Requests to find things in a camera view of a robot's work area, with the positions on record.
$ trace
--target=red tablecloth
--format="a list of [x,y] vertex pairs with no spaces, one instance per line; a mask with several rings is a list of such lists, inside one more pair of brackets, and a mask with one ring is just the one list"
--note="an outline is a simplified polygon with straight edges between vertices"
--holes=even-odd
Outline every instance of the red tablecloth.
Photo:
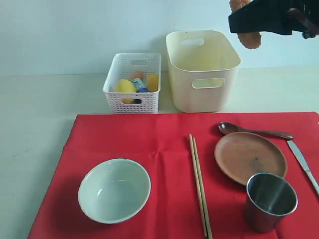
[[[188,134],[196,137],[214,239],[318,239],[319,200],[287,143],[269,138],[288,162],[286,179],[299,205],[267,234],[243,220],[241,186],[218,168],[214,147],[217,123],[291,132],[314,177],[319,180],[317,113],[79,115],[63,149],[52,182],[30,231],[30,239],[200,239],[203,238]],[[97,164],[128,158],[149,173],[152,189],[145,207],[130,220],[105,225],[81,211],[77,192]]]

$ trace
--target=white table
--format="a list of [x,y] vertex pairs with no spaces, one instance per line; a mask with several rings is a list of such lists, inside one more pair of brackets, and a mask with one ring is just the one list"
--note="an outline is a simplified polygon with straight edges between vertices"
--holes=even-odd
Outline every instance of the white table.
[[[106,74],[0,77],[0,238],[24,239],[77,114],[107,114]],[[177,113],[167,73],[160,113]],[[223,112],[319,112],[319,68],[240,69]]]

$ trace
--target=knife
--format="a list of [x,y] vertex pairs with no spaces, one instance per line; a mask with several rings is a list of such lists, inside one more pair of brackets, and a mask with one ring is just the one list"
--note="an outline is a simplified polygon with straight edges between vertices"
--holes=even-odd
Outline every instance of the knife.
[[287,140],[287,144],[289,145],[291,151],[294,153],[296,159],[298,160],[298,162],[301,165],[301,167],[303,168],[303,170],[307,173],[311,183],[313,184],[313,186],[314,186],[314,188],[317,191],[317,194],[319,196],[318,183],[316,182],[315,178],[311,174],[310,169],[309,169],[309,167],[307,165],[307,162],[306,162],[303,154],[300,152],[300,150],[298,149],[297,145],[292,140]]

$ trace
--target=white ceramic bowl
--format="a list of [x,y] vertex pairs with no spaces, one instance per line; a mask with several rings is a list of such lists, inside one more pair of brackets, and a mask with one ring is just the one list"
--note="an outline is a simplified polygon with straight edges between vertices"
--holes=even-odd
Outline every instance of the white ceramic bowl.
[[78,200],[94,221],[120,223],[138,213],[151,192],[151,181],[138,163],[111,159],[94,167],[82,180]]

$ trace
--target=basket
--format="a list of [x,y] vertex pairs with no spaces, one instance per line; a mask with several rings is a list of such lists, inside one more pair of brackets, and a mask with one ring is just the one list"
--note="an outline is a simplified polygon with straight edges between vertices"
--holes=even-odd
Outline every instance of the basket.
[[[103,86],[107,102],[113,114],[157,113],[160,92],[161,55],[158,53],[119,53],[113,62]],[[134,71],[159,76],[159,88],[149,93],[118,93],[116,84],[120,79],[128,79]],[[125,104],[123,99],[140,100],[138,104]]]
[[227,38],[212,30],[166,36],[174,105],[187,113],[216,112],[227,103],[240,58]]

